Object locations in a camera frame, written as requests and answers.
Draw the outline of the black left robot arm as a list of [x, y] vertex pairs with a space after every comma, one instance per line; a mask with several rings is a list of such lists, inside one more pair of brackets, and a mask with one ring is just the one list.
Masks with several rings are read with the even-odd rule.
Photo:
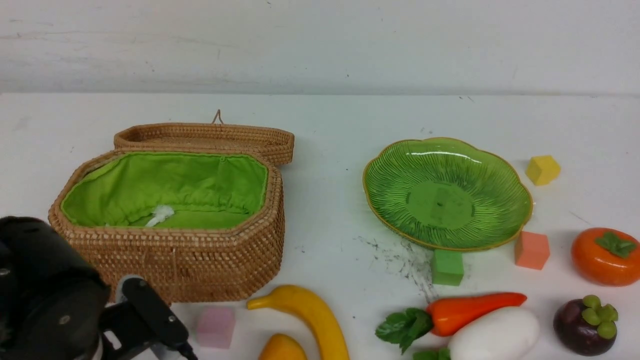
[[151, 285], [127, 275], [111, 287], [48, 223], [1, 219], [1, 358], [196, 360], [189, 331]]

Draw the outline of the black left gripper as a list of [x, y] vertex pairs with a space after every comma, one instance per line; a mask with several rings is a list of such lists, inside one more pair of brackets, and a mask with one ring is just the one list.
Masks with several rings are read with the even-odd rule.
[[99, 360], [133, 360], [146, 350], [158, 360], [198, 359], [185, 324], [141, 276], [121, 278], [115, 300], [99, 317]]

